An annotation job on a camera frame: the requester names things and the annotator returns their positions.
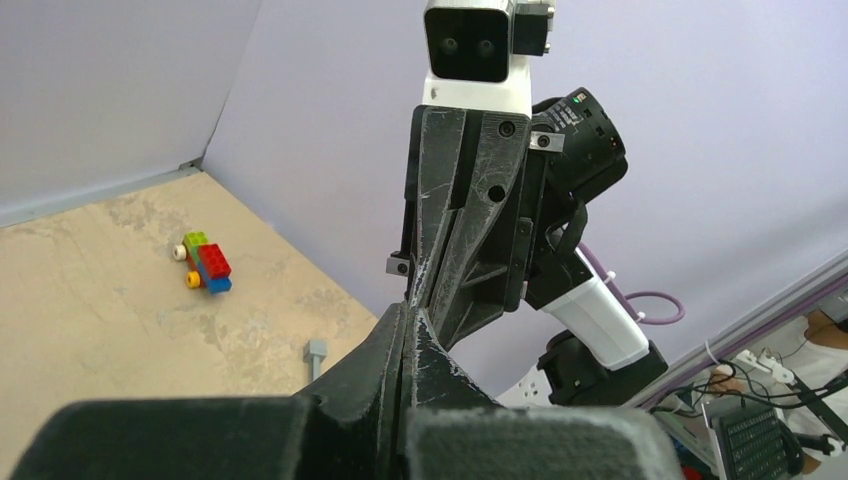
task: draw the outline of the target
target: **green lego brick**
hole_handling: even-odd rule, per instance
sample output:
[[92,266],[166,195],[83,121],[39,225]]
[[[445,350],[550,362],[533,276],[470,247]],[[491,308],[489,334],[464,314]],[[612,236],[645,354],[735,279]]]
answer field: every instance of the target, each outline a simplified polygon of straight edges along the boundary
[[200,255],[197,254],[197,247],[189,247],[186,248],[188,254],[191,255],[191,259],[194,260],[195,265],[200,265]]
[[206,234],[203,232],[189,232],[183,237],[183,245],[187,250],[197,249],[201,245],[206,245],[209,240],[206,239]]
[[195,265],[200,263],[200,257],[197,256],[197,247],[208,243],[209,240],[203,232],[189,232],[183,237],[183,245],[186,247],[186,252],[191,255]]

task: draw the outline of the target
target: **white lego wheel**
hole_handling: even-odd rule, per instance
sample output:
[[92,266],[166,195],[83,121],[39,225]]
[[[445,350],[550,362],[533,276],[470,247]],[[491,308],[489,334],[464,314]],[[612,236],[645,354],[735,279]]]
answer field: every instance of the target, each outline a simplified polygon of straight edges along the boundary
[[185,257],[186,257],[185,246],[182,245],[182,244],[174,245],[174,249],[171,251],[171,255],[174,256],[174,260],[177,260],[177,261],[180,261],[180,262],[185,260]]

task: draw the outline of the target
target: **screw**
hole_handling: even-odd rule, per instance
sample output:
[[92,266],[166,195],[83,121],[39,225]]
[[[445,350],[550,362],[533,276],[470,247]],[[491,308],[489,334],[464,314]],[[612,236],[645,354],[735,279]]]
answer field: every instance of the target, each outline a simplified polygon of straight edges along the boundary
[[515,124],[512,122],[503,122],[500,127],[498,127],[498,133],[500,133],[502,137],[511,137],[515,134]]

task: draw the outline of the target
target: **white wall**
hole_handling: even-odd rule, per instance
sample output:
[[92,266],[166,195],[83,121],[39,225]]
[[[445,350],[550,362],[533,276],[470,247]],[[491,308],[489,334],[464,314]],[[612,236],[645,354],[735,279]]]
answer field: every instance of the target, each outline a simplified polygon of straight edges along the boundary
[[200,157],[260,3],[0,1],[0,215]]
[[[681,297],[648,327],[675,360],[848,247],[848,4],[560,2],[538,99],[584,85],[631,171],[590,204],[586,241],[626,290]],[[375,313],[401,298],[410,114],[423,2],[265,0],[208,170]],[[560,330],[526,311],[455,357],[500,392]],[[666,313],[662,309],[657,313]]]

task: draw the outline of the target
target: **blue lego brick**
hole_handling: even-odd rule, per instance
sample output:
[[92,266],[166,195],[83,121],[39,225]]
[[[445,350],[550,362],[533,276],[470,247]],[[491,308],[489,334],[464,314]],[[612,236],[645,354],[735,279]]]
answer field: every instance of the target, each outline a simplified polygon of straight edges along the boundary
[[233,288],[233,282],[230,281],[230,277],[209,278],[209,275],[206,273],[206,268],[202,263],[197,264],[197,271],[200,273],[200,277],[203,278],[203,282],[206,284],[206,290],[209,290],[209,293],[212,295],[229,292],[230,289]]

